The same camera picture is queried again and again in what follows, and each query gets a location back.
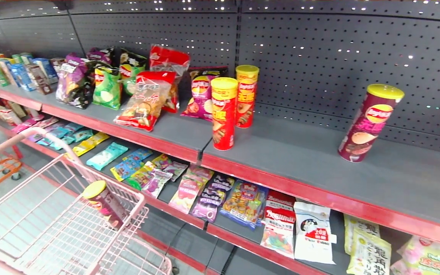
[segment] clear plastic snack bag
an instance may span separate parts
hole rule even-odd
[[[115,118],[115,123],[152,131],[160,116],[161,108],[166,102],[175,75],[173,72],[143,71],[139,73],[137,92],[122,107],[120,115]]]
[[[173,71],[176,73],[176,78],[170,87],[166,102],[162,108],[164,111],[177,113],[180,108],[178,85],[183,74],[189,68],[190,56],[185,52],[180,52],[170,47],[152,44],[149,59],[151,71]]]

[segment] red chip canister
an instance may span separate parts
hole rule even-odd
[[[364,159],[393,109],[405,96],[401,89],[384,84],[371,84],[367,91],[353,125],[339,146],[339,155],[350,162]]]

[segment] floor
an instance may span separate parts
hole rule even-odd
[[[0,143],[5,139],[0,132]],[[38,170],[47,162],[27,146],[22,146],[22,153],[23,162],[32,169],[23,167],[19,171],[21,179],[8,178],[0,183],[0,198],[13,192],[0,201],[0,250],[10,261],[16,258],[16,264],[27,266],[39,275],[84,274],[104,251],[107,241],[116,236],[115,231],[104,226],[103,219],[94,210],[88,210],[89,207],[75,197],[51,184],[52,179],[68,181],[66,186],[78,184],[71,173],[54,165],[33,178],[33,169]],[[28,184],[18,186],[29,178]],[[158,270],[168,263],[163,260],[164,252],[151,252],[150,249],[157,249],[147,248],[150,245],[135,236],[120,235],[116,243],[105,261],[101,261],[101,274],[163,274]],[[177,259],[171,258],[171,261],[182,275],[201,274]]]

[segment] blue candy packet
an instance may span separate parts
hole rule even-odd
[[[94,157],[87,160],[86,164],[94,167],[98,171],[101,171],[103,167],[110,164],[113,160],[115,160],[124,152],[127,152],[127,150],[127,147],[112,142],[112,144],[110,144],[105,150],[99,152]]]

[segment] canister in cart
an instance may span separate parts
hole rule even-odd
[[[404,92],[396,87],[385,84],[369,85],[353,125],[339,146],[339,155],[350,162],[361,162],[403,96]]]
[[[128,213],[115,195],[110,192],[103,180],[91,183],[82,192],[82,197],[89,200],[91,206],[98,210],[113,228],[119,229],[127,219]]]
[[[234,146],[237,86],[234,78],[218,77],[210,82],[213,105],[213,146],[226,151]]]
[[[249,128],[254,116],[254,101],[257,91],[259,68],[252,65],[240,65],[235,68],[239,92],[237,94],[236,125],[239,128]]]

